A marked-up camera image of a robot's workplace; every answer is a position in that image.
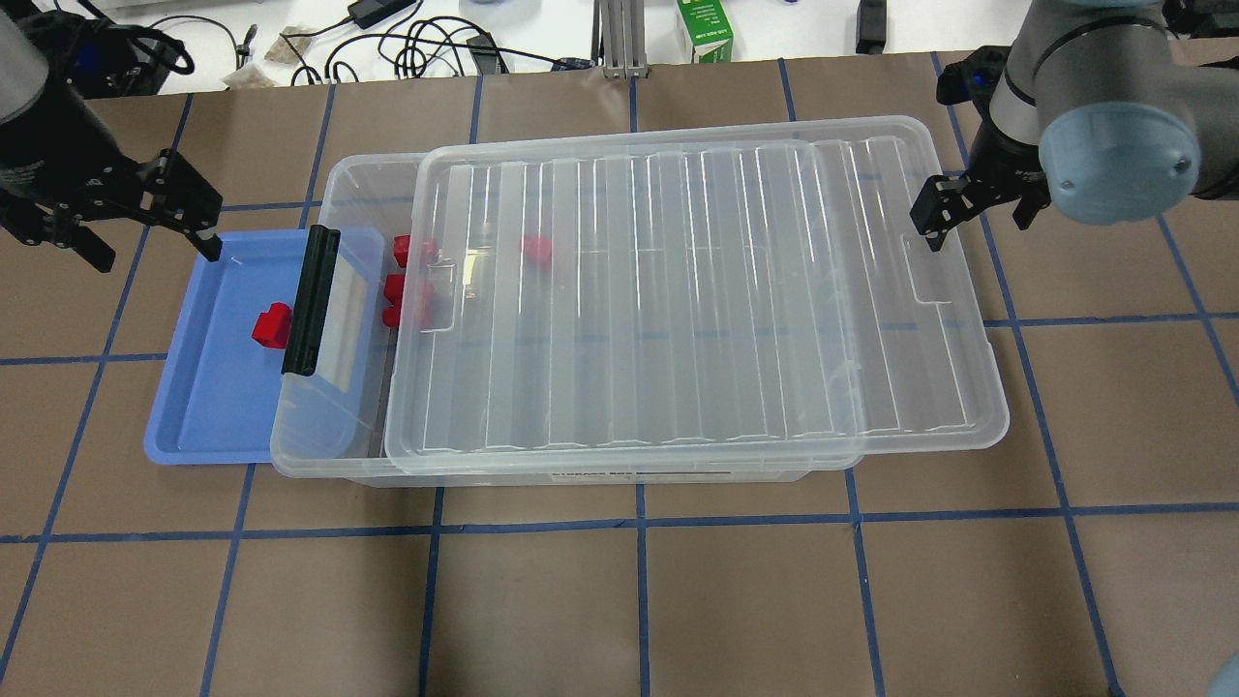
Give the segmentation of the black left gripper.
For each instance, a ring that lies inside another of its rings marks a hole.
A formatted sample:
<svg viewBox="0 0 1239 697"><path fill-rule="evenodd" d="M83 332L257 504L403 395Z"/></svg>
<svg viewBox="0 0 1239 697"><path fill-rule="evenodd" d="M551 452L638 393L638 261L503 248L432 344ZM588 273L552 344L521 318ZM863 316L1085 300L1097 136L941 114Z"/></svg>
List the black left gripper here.
<svg viewBox="0 0 1239 697"><path fill-rule="evenodd" d="M76 218L45 217L66 204L88 222L128 218L172 229L208 262L221 260L216 187L172 147L142 167L128 158L76 92L2 93L1 146L2 229L19 243L48 241L110 274L115 251L102 236Z"/></svg>

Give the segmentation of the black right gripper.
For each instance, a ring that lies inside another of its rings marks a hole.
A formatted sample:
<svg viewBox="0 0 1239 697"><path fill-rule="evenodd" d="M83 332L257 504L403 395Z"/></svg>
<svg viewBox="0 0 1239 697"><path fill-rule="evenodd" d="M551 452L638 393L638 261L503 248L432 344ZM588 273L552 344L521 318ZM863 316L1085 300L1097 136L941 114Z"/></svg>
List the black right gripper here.
<svg viewBox="0 0 1239 697"><path fill-rule="evenodd" d="M926 178L909 218L929 251L940 253L953 229L1009 202L1014 202L1011 222L1018 230L1030 229L1049 206L1040 147L1006 136L986 114L973 137L964 173Z"/></svg>

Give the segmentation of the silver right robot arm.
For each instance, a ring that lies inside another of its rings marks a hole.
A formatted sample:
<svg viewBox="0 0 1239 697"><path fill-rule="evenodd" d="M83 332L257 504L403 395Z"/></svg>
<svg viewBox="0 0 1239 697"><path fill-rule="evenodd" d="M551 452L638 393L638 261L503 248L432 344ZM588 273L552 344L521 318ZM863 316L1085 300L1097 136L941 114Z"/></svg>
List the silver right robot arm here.
<svg viewBox="0 0 1239 697"><path fill-rule="evenodd" d="M1014 203L1027 229L1053 206L1111 227L1189 196L1234 201L1237 61L1178 66L1155 1L1035 1L1012 45L983 45L938 76L939 105L980 126L966 168L926 180L909 217L933 251Z"/></svg>

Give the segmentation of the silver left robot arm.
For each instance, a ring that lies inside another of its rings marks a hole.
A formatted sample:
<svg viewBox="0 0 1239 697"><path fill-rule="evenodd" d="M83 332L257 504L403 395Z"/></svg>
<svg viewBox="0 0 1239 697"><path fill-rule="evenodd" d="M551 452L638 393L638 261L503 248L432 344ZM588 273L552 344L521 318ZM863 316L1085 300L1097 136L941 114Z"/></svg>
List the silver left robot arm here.
<svg viewBox="0 0 1239 697"><path fill-rule="evenodd" d="M221 193L172 147L149 162L129 158L7 14L1 163L2 230L25 246L50 244L107 274L115 253L88 224L130 220L177 232L204 260L221 260Z"/></svg>

